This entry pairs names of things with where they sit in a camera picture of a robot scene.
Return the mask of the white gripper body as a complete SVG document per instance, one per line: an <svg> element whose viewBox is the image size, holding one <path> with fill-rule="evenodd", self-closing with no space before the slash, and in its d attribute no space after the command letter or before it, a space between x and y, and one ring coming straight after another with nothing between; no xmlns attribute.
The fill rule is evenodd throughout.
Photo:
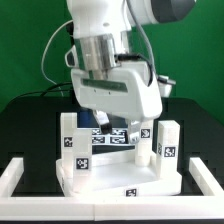
<svg viewBox="0 0 224 224"><path fill-rule="evenodd" d="M146 62L122 62L108 71L107 80L90 79L80 69L72 69L71 78L82 107L139 122L156 119L162 112L156 75Z"/></svg>

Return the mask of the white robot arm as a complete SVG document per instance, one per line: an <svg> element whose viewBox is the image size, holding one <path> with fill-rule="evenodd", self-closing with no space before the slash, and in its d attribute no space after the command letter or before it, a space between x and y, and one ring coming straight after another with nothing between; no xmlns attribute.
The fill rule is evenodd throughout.
<svg viewBox="0 0 224 224"><path fill-rule="evenodd" d="M177 22L197 0L66 0L73 22L67 62L79 104L93 111L105 134L111 115L126 120L127 141L140 140L145 122L161 115L161 86L172 82L158 75L152 47L146 56L132 51L133 28Z"/></svg>

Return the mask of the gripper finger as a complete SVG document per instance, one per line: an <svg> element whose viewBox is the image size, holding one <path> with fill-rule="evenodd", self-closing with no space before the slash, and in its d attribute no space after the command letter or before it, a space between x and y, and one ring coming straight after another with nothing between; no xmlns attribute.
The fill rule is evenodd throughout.
<svg viewBox="0 0 224 224"><path fill-rule="evenodd" d="M103 111L94 110L93 115L99 125L103 134L110 134L112 132L112 124L109 121L107 114Z"/></svg>
<svg viewBox="0 0 224 224"><path fill-rule="evenodd" d="M128 120L127 121L127 135L130 144L137 144L140 140L140 128L141 123L139 121Z"/></svg>

